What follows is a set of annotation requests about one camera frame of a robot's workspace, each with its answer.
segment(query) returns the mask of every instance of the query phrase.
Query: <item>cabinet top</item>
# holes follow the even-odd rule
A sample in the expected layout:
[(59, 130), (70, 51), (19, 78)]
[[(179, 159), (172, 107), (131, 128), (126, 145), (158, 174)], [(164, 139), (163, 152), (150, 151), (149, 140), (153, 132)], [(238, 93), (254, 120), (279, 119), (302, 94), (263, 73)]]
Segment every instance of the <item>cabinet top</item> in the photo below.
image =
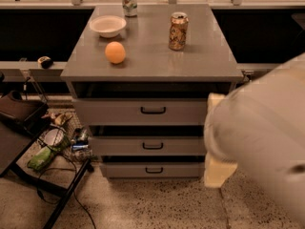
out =
[[(125, 17), (121, 5), (97, 6), (89, 20), (102, 15), (126, 19), (127, 26), (106, 39), (84, 29), (62, 77), (69, 81), (236, 81), (242, 77), (231, 49), (210, 7), (196, 5), (139, 5), (137, 16)], [(169, 49), (171, 15), (189, 17), (183, 51)], [(108, 43), (123, 44), (126, 58), (113, 65), (105, 56)]]

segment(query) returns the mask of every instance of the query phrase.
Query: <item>black bag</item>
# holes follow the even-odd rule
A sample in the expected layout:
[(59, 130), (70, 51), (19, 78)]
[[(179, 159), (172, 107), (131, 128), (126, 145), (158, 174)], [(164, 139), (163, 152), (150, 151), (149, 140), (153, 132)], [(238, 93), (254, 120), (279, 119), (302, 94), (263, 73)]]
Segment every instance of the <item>black bag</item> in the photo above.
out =
[(0, 121), (16, 132), (31, 134), (31, 128), (48, 110), (40, 100), (23, 100), (17, 91), (0, 98)]

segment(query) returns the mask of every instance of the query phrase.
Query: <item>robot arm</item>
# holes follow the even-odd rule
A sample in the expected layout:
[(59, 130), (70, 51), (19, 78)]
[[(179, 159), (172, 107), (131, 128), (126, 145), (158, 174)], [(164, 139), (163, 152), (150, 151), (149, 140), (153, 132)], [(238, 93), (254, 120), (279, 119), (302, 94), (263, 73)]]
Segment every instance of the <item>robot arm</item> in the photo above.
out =
[(305, 62), (289, 61), (228, 94), (205, 123), (212, 156), (237, 162), (305, 225)]

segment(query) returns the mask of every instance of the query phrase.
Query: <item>gray drawer cabinet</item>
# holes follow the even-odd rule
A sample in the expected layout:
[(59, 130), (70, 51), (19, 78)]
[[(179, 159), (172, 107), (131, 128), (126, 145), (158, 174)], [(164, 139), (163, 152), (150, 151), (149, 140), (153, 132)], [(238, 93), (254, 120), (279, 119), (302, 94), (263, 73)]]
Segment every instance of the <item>gray drawer cabinet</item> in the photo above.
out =
[(74, 99), (73, 106), (85, 125), (202, 125), (207, 112), (205, 99)]
[[(168, 48), (171, 14), (190, 26), (183, 52)], [(91, 16), (124, 17), (121, 6), (97, 6)], [(202, 177), (209, 93), (227, 94), (243, 75), (208, 5), (141, 5), (111, 39), (87, 26), (61, 77), (77, 116), (101, 157), (104, 177)], [(112, 65), (109, 42), (127, 57)]]

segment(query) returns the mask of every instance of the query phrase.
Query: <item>soda can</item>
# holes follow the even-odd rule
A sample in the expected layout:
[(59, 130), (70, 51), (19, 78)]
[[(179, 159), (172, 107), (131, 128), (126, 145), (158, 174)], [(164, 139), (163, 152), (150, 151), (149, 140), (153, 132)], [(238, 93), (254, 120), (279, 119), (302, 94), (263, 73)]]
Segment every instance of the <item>soda can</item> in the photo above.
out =
[(169, 42), (169, 48), (171, 50), (179, 51), (184, 48), (188, 25), (189, 18), (185, 12), (177, 11), (172, 14)]
[(122, 0), (122, 4), (125, 16), (133, 17), (137, 15), (136, 0)]

